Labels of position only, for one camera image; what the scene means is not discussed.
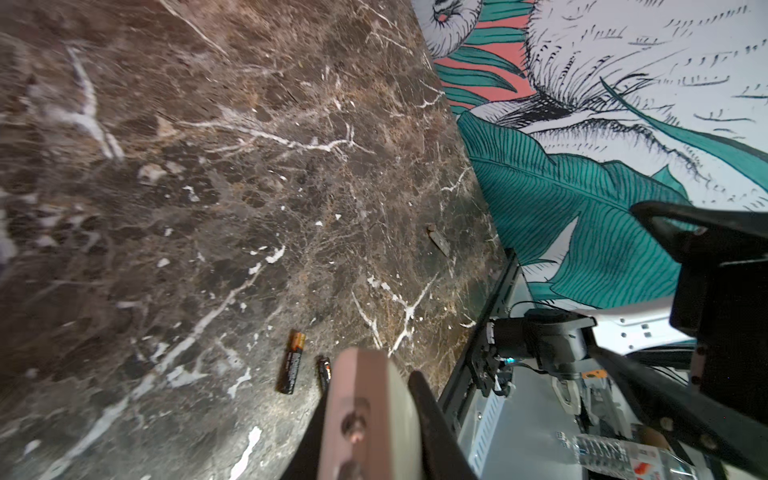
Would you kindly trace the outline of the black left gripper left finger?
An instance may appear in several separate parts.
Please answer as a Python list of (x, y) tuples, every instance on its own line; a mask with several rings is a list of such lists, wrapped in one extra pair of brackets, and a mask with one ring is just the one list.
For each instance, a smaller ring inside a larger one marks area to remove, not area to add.
[(321, 396), (297, 450), (280, 477), (281, 480), (317, 479), (327, 398), (328, 393)]

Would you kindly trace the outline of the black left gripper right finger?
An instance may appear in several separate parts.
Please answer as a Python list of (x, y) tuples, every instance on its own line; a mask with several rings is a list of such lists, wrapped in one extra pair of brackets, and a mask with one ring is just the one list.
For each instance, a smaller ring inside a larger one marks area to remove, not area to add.
[(467, 459), (451, 433), (426, 378), (414, 371), (408, 389), (417, 408), (421, 431), (424, 478), (430, 480), (476, 480)]

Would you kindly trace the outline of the grey remote control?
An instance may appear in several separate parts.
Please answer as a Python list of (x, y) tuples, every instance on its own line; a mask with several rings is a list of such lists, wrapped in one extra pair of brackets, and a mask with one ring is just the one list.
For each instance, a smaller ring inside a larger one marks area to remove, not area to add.
[(386, 352), (348, 348), (332, 363), (317, 477), (425, 477), (416, 404)]

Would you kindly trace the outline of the dark remote battery cover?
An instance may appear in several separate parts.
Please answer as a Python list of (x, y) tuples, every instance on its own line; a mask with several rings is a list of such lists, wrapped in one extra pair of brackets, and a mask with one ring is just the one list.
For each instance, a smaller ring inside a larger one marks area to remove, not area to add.
[(435, 244), (439, 251), (446, 257), (451, 255), (451, 247), (448, 240), (438, 231), (435, 224), (427, 226), (427, 233), (430, 240)]

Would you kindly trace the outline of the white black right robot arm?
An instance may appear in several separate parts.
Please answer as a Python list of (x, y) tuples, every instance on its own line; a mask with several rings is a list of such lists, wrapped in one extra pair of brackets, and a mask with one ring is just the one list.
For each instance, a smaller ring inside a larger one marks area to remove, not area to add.
[(675, 294), (602, 310), (532, 308), (485, 323), (485, 373), (532, 359), (554, 378), (602, 369), (637, 417), (767, 474), (767, 217), (641, 202), (632, 216), (678, 263)]

